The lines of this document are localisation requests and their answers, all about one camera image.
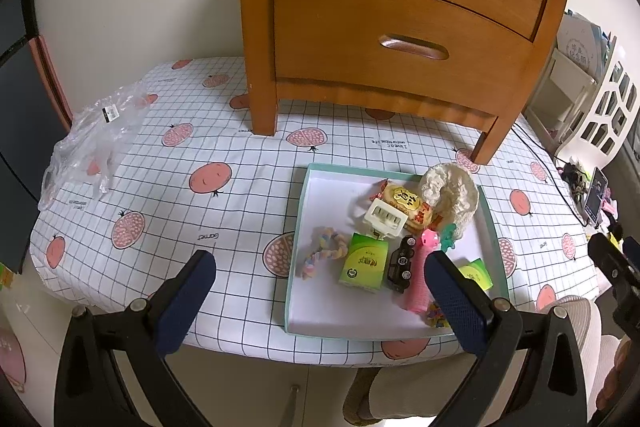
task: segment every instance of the phone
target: phone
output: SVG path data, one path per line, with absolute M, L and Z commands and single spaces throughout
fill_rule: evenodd
M 604 192 L 608 184 L 609 182 L 605 175 L 596 167 L 591 177 L 591 185 L 587 193 L 587 198 L 584 201 L 584 213 L 594 225 L 598 224 L 600 209 L 602 208 L 602 202 L 604 200 Z

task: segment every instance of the toy car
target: toy car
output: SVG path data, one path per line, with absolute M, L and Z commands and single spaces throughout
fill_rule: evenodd
M 411 279 L 411 259 L 414 256 L 415 237 L 407 235 L 402 238 L 400 247 L 394 250 L 389 259 L 386 279 L 394 291 L 404 293 L 409 288 Z

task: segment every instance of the green box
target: green box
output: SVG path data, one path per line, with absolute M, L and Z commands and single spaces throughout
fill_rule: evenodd
M 388 242 L 354 233 L 339 281 L 369 291 L 379 290 L 388 251 Z

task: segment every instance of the rope toy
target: rope toy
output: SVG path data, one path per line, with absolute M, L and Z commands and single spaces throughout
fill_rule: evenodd
M 331 250 L 332 243 L 337 250 Z M 316 263 L 322 259 L 340 259 L 347 255 L 349 247 L 346 238 L 334 229 L 324 229 L 320 234 L 320 248 L 306 256 L 302 266 L 302 279 L 306 280 L 316 274 Z

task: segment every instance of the white tray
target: white tray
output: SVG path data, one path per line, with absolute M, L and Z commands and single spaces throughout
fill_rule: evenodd
M 297 335 L 336 339 L 398 340 L 435 337 L 451 333 L 449 328 L 427 326 L 420 316 L 403 310 L 404 295 L 383 288 L 370 293 L 338 283 L 343 260 L 320 261 L 315 277 L 302 280 L 305 257 L 318 249 L 319 234 L 331 227 L 350 239 L 353 232 L 366 233 L 362 222 L 369 197 L 389 179 L 407 188 L 417 188 L 420 176 L 311 163 L 306 172 L 298 209 L 298 223 L 287 285 L 285 330 Z M 480 192 L 475 219 L 449 250 L 457 265 L 482 258 L 494 282 L 487 292 L 491 298 L 508 298 L 507 280 L 497 237 L 486 199 Z M 400 243 L 392 240 L 389 253 Z

